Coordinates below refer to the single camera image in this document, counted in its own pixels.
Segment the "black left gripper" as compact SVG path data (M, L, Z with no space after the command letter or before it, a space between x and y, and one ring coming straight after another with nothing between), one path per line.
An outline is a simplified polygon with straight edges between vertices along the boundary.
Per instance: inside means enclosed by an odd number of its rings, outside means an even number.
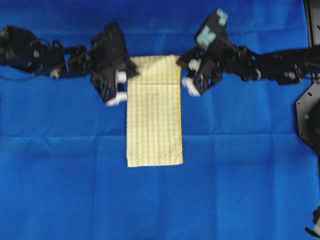
M127 100L124 93L126 78L117 82L118 72L125 72L128 79L138 76L138 66L128 58L125 37L120 26L113 22L91 40L90 82L106 106L117 106Z

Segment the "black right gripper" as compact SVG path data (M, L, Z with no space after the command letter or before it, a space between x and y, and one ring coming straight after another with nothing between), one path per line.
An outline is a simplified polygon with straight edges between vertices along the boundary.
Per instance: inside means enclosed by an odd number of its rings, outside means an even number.
M224 10L215 9L195 33L195 47L176 60L187 71L182 85L192 97L201 96L222 79L222 57L230 43L227 20Z

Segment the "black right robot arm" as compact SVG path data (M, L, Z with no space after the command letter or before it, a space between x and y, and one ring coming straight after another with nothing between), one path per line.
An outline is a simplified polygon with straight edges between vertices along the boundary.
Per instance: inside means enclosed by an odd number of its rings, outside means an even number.
M193 97L203 95L222 80L223 74L242 81L276 81L298 84L320 72L320 47L296 48L264 54L233 44L227 33L228 14L214 10L194 36L195 47L181 55L176 64L187 70L182 84Z

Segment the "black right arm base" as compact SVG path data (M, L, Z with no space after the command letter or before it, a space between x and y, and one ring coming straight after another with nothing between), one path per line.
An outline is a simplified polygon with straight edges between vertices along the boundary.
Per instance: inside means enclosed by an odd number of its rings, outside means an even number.
M296 101L297 129L300 139L320 154L320 2L304 1L311 62L311 85Z

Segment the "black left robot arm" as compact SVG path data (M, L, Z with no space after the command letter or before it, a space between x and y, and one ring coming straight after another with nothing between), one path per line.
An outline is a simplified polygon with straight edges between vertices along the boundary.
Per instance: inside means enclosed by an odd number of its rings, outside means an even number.
M6 25L0 31L0 63L31 74L67 79L90 76L90 82L107 106L127 100L125 83L139 75L130 59L124 33L117 23L104 27L84 45L64 47L55 39L37 38L31 31Z

